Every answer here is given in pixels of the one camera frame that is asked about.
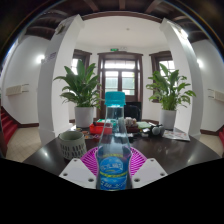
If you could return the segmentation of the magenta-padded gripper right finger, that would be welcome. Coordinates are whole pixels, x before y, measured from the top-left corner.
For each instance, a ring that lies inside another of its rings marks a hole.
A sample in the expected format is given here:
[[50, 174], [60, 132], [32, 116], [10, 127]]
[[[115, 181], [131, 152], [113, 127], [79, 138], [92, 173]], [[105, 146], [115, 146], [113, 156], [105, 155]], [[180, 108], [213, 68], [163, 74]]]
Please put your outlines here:
[[167, 175], [155, 158], [147, 159], [139, 150], [131, 148], [129, 164], [131, 185], [134, 189], [143, 187]]

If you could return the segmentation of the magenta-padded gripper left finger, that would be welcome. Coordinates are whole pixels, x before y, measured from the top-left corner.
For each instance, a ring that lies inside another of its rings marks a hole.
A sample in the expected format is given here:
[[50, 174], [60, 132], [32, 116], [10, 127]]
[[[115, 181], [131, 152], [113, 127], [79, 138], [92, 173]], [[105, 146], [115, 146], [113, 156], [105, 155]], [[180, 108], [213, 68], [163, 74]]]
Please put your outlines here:
[[87, 151], [80, 159], [73, 158], [61, 172], [60, 177], [81, 187], [95, 189], [98, 164], [97, 147]]

